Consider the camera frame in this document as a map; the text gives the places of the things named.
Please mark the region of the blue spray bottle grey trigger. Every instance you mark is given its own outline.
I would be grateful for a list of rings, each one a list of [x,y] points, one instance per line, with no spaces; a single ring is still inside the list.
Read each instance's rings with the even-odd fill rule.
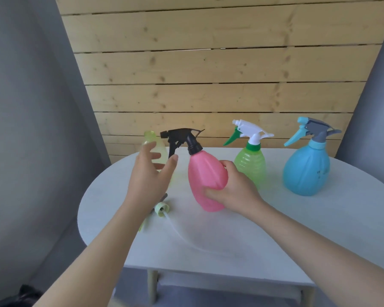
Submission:
[[[326,151],[326,139],[341,133],[329,124],[309,117],[299,117],[299,130],[284,143],[287,147],[299,139],[311,135],[308,144],[287,160],[283,169],[284,186],[301,196],[313,196],[325,185],[330,172],[330,159]]]

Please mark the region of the person's left hand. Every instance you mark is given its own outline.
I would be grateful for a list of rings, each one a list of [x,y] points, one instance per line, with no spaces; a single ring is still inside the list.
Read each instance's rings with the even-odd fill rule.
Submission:
[[[152,208],[160,201],[167,190],[159,183],[159,173],[164,165],[155,164],[154,159],[160,158],[160,153],[152,153],[156,146],[150,142],[141,147],[130,176],[124,206],[145,218]]]

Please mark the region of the person's left forearm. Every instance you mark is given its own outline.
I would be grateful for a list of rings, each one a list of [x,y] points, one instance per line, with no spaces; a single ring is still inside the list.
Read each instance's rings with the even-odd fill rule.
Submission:
[[[139,227],[156,200],[125,200],[33,307],[107,307]]]

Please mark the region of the person's right hand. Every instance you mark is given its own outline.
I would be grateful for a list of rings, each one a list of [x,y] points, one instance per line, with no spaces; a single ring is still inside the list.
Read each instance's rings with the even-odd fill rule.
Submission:
[[[255,184],[242,172],[239,182],[227,181],[221,190],[205,187],[204,195],[248,219],[267,206]]]

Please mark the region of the wooden plank panel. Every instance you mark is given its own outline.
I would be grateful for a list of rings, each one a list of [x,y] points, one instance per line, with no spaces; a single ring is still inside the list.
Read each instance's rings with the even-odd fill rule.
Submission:
[[[205,129],[221,147],[232,119],[282,148],[298,116],[341,129],[384,41],[384,0],[56,0],[111,162],[147,130]]]

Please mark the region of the white table lower shelf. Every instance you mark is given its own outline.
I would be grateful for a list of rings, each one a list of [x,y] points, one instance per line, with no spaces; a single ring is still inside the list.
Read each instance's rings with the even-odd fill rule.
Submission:
[[[268,281],[222,277],[217,275],[161,272],[159,284],[162,286],[179,286],[211,291],[226,291],[240,294],[260,295],[274,298],[293,299],[300,303],[300,287]]]

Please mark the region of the person's right forearm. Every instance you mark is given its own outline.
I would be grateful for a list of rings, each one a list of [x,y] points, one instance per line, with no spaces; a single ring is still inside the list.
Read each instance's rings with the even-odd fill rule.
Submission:
[[[337,307],[384,307],[384,269],[260,201],[249,213]]]

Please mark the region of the yellow-green sprayer head with tube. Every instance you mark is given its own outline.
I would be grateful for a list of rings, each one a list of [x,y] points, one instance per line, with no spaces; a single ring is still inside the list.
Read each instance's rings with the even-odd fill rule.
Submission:
[[[178,202],[164,194],[141,223],[137,235],[151,235],[158,244],[169,239],[188,252],[222,259],[244,258],[239,245],[234,244],[224,216],[225,209],[208,212],[198,207],[196,201]]]

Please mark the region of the yellow-green headless plastic bottle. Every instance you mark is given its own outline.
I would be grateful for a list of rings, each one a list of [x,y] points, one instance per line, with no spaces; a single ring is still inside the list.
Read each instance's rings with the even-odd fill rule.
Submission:
[[[156,146],[151,149],[152,153],[160,153],[159,159],[152,160],[155,164],[162,164],[165,165],[168,160],[168,150],[164,144],[163,139],[160,137],[159,134],[156,134],[154,131],[146,131],[144,132],[144,141],[142,145],[148,144],[150,142],[155,142]]]

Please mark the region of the pink spray bottle black trigger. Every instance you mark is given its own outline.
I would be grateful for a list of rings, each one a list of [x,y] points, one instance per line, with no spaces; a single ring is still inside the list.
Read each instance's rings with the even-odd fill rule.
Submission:
[[[188,180],[192,194],[197,203],[207,212],[223,210],[224,205],[205,196],[204,188],[222,190],[228,182],[228,172],[223,164],[212,154],[206,152],[197,141],[203,130],[181,128],[160,132],[162,139],[168,139],[169,157],[175,150],[186,143],[190,155]]]

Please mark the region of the black bag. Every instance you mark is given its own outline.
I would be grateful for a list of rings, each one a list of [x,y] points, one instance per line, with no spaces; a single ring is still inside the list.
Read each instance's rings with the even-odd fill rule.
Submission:
[[[0,300],[0,307],[33,307],[43,294],[41,290],[23,284],[18,294]]]

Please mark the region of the wooden table leg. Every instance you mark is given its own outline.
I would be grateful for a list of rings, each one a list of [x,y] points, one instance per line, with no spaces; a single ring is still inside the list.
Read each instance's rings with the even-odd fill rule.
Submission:
[[[159,272],[157,270],[147,270],[147,287],[149,304],[153,305],[157,300],[157,289],[159,281]]]
[[[316,287],[302,287],[300,307],[314,307],[316,292]]]

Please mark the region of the green spray bottle white trigger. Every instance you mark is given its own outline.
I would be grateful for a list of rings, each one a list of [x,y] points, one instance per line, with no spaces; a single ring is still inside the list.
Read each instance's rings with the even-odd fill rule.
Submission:
[[[273,137],[274,134],[243,119],[234,119],[232,123],[235,125],[235,130],[223,146],[231,144],[238,138],[249,138],[246,146],[236,156],[234,164],[239,172],[244,173],[256,188],[259,188],[266,179],[266,161],[261,151],[260,141],[263,138]]]

